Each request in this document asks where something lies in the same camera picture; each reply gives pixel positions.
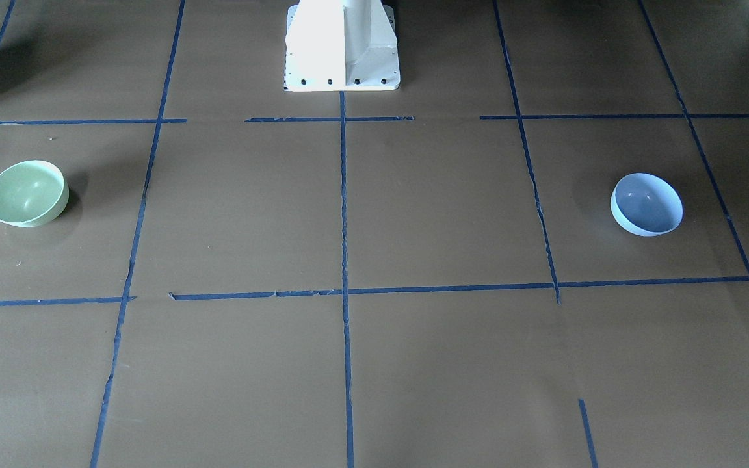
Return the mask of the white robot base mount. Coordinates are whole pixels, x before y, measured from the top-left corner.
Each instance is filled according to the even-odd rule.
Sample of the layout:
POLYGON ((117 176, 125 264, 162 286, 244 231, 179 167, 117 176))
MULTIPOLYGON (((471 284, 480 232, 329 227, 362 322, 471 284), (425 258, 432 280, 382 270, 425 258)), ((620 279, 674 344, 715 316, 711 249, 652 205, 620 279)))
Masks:
POLYGON ((401 85, 392 6, 300 1, 286 18, 285 91, 385 92, 401 85))

